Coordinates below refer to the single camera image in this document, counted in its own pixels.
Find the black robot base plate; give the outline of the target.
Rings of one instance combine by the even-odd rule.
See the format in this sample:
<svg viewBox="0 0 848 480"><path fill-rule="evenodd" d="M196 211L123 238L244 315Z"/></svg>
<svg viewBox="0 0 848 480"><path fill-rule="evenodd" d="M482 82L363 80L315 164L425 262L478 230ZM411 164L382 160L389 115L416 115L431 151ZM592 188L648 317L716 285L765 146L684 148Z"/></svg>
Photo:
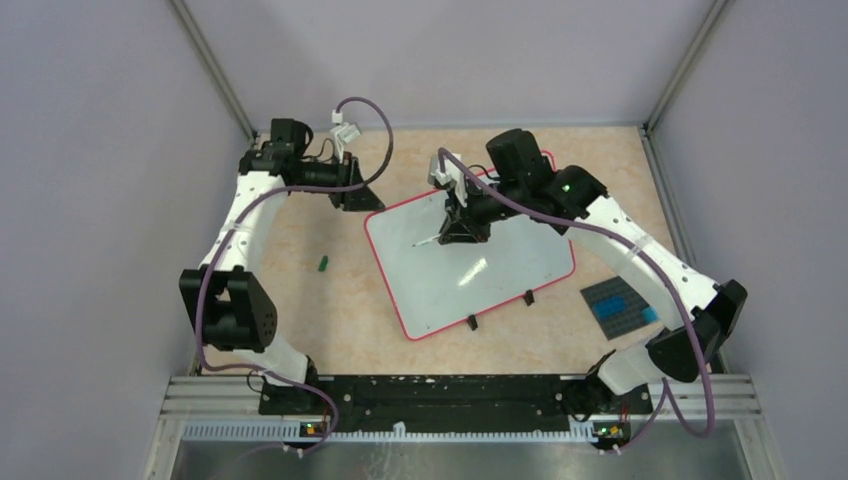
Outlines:
<svg viewBox="0 0 848 480"><path fill-rule="evenodd" d="M308 383L325 395L265 384L259 413L331 421L337 410L339 432L387 431L402 422L417 433L493 433L567 431L581 420L653 411L646 386L615 396L598 381L558 374L339 375Z"/></svg>

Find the red-edged whiteboard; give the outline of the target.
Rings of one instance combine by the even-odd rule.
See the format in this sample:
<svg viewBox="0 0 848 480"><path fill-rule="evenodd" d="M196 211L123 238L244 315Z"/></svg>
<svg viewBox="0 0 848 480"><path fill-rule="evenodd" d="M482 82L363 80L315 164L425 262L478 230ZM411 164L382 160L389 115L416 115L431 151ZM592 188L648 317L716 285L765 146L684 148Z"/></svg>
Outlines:
<svg viewBox="0 0 848 480"><path fill-rule="evenodd" d="M404 336L417 341L571 276L569 240L526 216L498 222L487 243L412 248L437 236L448 195L431 189L368 215L364 231Z"/></svg>

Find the green white marker pen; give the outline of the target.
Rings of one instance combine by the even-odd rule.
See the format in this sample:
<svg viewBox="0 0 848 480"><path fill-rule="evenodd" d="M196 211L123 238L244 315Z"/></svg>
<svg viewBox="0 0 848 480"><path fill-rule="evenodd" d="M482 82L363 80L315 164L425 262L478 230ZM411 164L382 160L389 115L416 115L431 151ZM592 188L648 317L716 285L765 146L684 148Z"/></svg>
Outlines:
<svg viewBox="0 0 848 480"><path fill-rule="evenodd" d="M420 246L424 246L424 245L428 245L428 244L437 242L437 240L438 240L438 236L435 236L435 237L431 237L431 238L428 238L428 239L425 239L425 240L417 241L417 242L413 243L411 246L412 246L412 248L416 248L416 247L420 247Z"/></svg>

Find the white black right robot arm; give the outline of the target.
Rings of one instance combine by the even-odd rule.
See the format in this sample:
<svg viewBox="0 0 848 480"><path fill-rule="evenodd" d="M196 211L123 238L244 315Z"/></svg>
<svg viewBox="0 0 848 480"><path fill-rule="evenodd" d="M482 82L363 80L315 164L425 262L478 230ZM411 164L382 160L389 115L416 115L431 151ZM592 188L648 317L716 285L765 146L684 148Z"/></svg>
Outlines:
<svg viewBox="0 0 848 480"><path fill-rule="evenodd" d="M491 183L445 147L431 160L429 181L448 195L439 244L485 243L495 223L517 216L550 226L603 261L655 309L663 327L597 364L586 385L589 404L612 412L635 387L663 378L701 381L710 395L707 365L733 332L746 288L736 280L720 283L678 258L585 168L554 168L530 131L507 130L485 149L496 170Z"/></svg>

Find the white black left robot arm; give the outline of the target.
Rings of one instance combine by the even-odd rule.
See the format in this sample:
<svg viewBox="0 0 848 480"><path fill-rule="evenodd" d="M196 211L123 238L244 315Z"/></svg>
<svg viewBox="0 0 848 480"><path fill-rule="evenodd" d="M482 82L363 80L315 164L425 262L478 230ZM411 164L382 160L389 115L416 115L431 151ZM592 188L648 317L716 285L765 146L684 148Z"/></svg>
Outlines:
<svg viewBox="0 0 848 480"><path fill-rule="evenodd" d="M308 378L310 358L278 336L278 309L258 271L278 212L292 193L325 194L343 211L367 212L383 202L364 183L359 160L347 146L357 124L335 119L331 156L307 156L314 133L291 118L272 121L238 163L236 191L225 221L200 264L184 270L179 290L201 350L230 352L236 369L256 368L284 385L283 401L297 413L319 404L320 386Z"/></svg>

